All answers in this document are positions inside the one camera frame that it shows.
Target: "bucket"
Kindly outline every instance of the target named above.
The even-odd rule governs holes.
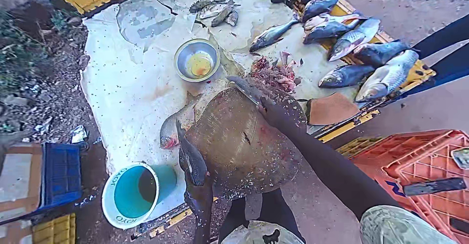
[[[150,216],[176,187],[174,169],[134,162],[112,174],[103,190],[104,216],[111,225],[130,229]]]

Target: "orange crate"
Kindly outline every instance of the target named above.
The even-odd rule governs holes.
[[[407,197],[402,186],[422,181],[461,177],[469,184],[469,170],[460,169],[451,151],[469,147],[469,136],[458,130],[395,134],[351,157],[404,208],[416,212],[441,233],[461,244],[469,234],[450,226],[449,219],[469,223],[469,190]]]

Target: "rock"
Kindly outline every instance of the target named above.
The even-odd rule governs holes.
[[[19,106],[28,106],[31,103],[31,100],[23,97],[15,97],[9,95],[3,99],[3,103],[6,105],[19,105]]]

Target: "leg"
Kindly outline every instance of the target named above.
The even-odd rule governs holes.
[[[226,236],[228,236],[233,230],[240,225],[248,226],[249,222],[246,220],[244,210],[246,209],[246,198],[236,199],[231,202],[231,208],[226,215],[223,225],[221,225],[218,243],[221,243]]]
[[[298,231],[295,217],[285,199],[283,199],[280,188],[262,194],[261,216],[258,220],[282,226],[306,243],[306,240]]]

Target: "stainless steel bowl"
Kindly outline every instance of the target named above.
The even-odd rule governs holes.
[[[196,76],[187,67],[189,59],[197,54],[203,53],[210,61],[211,67],[209,72],[203,76]],[[174,67],[177,74],[184,80],[189,82],[200,82],[212,76],[220,66],[220,53],[218,50],[205,39],[194,39],[182,44],[174,55]]]

